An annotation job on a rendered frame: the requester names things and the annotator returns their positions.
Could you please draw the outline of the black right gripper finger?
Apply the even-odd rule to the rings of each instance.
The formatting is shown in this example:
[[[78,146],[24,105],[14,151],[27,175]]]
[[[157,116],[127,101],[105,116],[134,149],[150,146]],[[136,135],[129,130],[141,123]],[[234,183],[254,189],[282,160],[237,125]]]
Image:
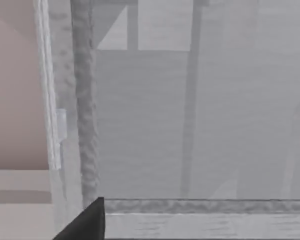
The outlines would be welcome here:
[[[98,197],[52,240],[105,240],[105,199]]]

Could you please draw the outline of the grey cabinet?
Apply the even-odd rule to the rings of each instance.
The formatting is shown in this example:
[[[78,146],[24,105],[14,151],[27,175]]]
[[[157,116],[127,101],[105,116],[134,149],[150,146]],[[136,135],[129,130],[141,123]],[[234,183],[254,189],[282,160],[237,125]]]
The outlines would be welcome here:
[[[32,0],[54,236],[300,240],[300,0]]]

